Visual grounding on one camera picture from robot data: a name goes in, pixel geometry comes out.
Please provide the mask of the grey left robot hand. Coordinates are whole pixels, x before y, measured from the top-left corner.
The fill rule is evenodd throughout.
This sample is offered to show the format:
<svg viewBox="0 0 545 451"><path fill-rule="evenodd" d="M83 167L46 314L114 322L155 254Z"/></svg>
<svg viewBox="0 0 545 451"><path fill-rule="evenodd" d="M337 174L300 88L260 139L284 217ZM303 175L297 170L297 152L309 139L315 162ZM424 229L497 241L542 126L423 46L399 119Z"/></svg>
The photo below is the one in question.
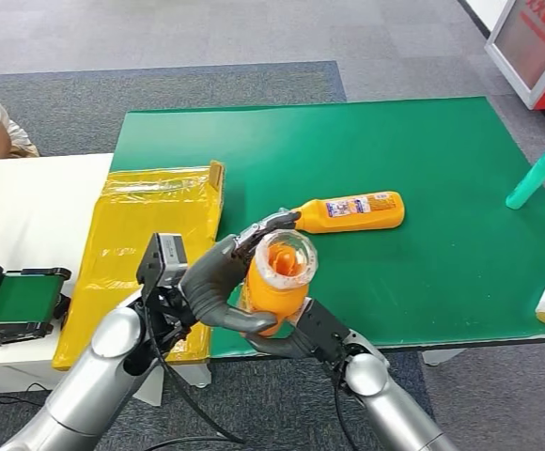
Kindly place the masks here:
<svg viewBox="0 0 545 451"><path fill-rule="evenodd" d="M273 313L250 313L231 306L230 295L248 274L255 247L268 233L294 229L298 211L280 210L214 245L186 271L180 290L199 321L239 333L260 333L277 324Z"/></svg>

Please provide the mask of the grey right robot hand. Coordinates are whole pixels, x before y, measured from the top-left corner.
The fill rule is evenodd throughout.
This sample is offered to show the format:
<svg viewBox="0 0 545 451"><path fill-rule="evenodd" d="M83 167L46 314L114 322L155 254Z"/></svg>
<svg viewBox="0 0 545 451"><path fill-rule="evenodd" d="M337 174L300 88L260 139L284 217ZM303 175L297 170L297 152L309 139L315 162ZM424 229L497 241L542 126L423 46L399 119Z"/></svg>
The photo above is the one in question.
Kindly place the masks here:
<svg viewBox="0 0 545 451"><path fill-rule="evenodd" d="M247 334L245 339L257 352L286 358L314 357L332 369L347 356L344 341L350 330L326 307L306 298L286 337Z"/></svg>

